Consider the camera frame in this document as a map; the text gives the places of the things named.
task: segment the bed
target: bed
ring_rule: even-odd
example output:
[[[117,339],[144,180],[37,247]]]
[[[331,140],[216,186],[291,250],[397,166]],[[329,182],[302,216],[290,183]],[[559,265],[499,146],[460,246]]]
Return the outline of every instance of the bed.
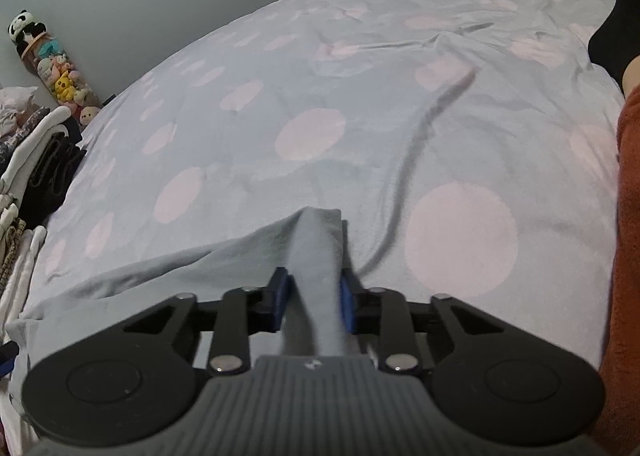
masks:
[[[84,132],[8,325],[14,406],[28,367],[119,320],[136,290],[188,286],[155,277],[305,207],[341,210],[364,285],[452,294],[597,367],[623,97],[586,45],[613,3],[281,0],[162,62]],[[209,285],[200,298],[222,292]],[[311,295],[314,327],[339,322]],[[351,349],[320,338],[321,354]]]

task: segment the black sock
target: black sock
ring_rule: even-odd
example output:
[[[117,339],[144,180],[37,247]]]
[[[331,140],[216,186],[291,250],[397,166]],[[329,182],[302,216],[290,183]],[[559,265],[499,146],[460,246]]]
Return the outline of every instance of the black sock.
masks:
[[[589,41],[591,62],[602,66],[622,87],[622,75],[640,55],[640,0],[616,0],[609,17]]]

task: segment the ankle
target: ankle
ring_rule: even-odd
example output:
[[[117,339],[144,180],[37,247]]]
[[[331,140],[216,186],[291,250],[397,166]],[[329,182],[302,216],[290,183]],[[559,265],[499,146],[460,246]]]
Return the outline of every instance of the ankle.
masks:
[[[622,91],[628,97],[640,85],[640,55],[633,59],[622,75]]]

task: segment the person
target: person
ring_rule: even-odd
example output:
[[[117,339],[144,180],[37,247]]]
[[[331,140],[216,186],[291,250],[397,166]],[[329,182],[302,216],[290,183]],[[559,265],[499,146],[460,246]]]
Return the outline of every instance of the person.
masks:
[[[640,445],[640,0],[616,0],[589,55],[625,94],[618,119],[618,239],[600,367],[607,397],[591,435],[614,456],[628,456]]]

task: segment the brown pants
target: brown pants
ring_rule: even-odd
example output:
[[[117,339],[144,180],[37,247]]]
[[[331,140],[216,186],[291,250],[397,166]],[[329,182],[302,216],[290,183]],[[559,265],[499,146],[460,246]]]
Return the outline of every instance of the brown pants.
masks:
[[[607,398],[592,435],[614,456],[628,456],[640,445],[640,88],[620,114],[618,151],[618,244],[600,369]]]

